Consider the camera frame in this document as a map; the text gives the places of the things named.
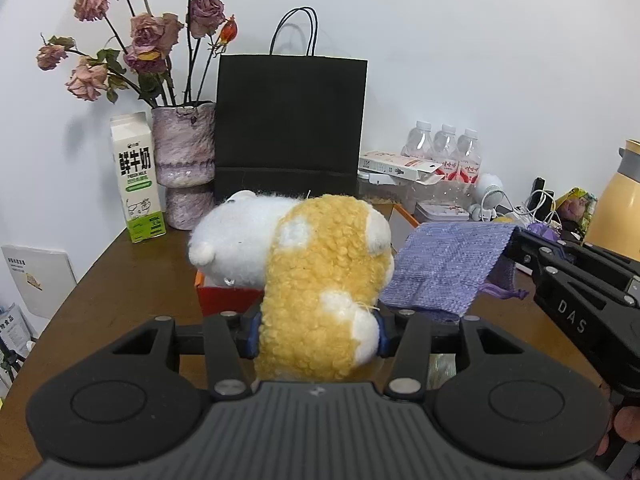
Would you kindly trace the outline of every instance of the red box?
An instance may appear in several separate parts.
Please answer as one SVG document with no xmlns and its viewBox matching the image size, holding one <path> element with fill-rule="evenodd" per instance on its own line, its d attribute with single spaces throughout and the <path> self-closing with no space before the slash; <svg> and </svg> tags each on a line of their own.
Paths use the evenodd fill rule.
<svg viewBox="0 0 640 480">
<path fill-rule="evenodd" d="M 223 310 L 234 310 L 242 314 L 262 295 L 261 290 L 254 288 L 205 286 L 201 272 L 196 274 L 195 287 L 203 317 L 219 314 Z"/>
</svg>

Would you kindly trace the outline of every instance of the purple vase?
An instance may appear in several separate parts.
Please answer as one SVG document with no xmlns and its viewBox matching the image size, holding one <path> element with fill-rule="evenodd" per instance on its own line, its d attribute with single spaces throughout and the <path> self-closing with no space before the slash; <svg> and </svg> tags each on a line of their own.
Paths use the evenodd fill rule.
<svg viewBox="0 0 640 480">
<path fill-rule="evenodd" d="M 213 208 L 213 125 L 215 105 L 151 110 L 158 184 L 165 186 L 166 222 L 193 229 Z"/>
</svg>

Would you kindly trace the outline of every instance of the bag handle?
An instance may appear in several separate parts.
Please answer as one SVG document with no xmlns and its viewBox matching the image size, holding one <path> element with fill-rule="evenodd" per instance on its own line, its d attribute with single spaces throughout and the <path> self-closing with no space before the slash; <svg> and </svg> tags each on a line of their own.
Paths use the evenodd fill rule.
<svg viewBox="0 0 640 480">
<path fill-rule="evenodd" d="M 276 31 L 273 33 L 273 37 L 271 38 L 271 46 L 269 47 L 270 56 L 273 55 L 273 47 L 276 44 L 276 38 L 278 36 L 280 29 L 284 26 L 287 20 L 299 10 L 302 10 L 303 12 L 306 13 L 306 16 L 309 18 L 309 22 L 311 23 L 311 34 L 309 35 L 309 43 L 306 46 L 305 55 L 308 56 L 309 52 L 311 52 L 312 56 L 316 55 L 316 42 L 318 41 L 318 15 L 316 14 L 316 11 L 313 7 L 305 6 L 305 7 L 296 7 L 295 9 L 291 9 L 282 17 L 282 19 L 280 20 L 280 23 L 278 23 L 278 26 L 276 27 Z"/>
</svg>

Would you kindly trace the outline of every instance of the yellow kettle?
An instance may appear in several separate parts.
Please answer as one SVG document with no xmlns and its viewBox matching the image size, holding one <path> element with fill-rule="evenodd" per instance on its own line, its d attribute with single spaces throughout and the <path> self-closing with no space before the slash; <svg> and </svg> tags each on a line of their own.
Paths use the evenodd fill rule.
<svg viewBox="0 0 640 480">
<path fill-rule="evenodd" d="M 585 242 L 640 260 L 640 141 L 620 148 L 618 172 L 598 199 Z"/>
</svg>

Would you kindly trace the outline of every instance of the wooden table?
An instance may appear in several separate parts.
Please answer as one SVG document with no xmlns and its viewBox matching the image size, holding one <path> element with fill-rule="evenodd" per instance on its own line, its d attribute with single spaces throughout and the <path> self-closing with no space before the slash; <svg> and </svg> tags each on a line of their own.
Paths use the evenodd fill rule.
<svg viewBox="0 0 640 480">
<path fill-rule="evenodd" d="M 142 322 L 166 314 L 178 324 L 200 323 L 186 258 L 187 233 L 132 244 L 122 233 L 80 281 L 42 334 L 0 410 L 0 476 L 18 480 L 40 462 L 24 420 L 30 395 L 42 383 Z M 530 279 L 518 277 L 532 289 Z M 490 320 L 599 383 L 596 371 L 532 302 L 481 294 L 469 311 Z M 206 386 L 203 356 L 183 356 L 180 373 Z"/>
</svg>

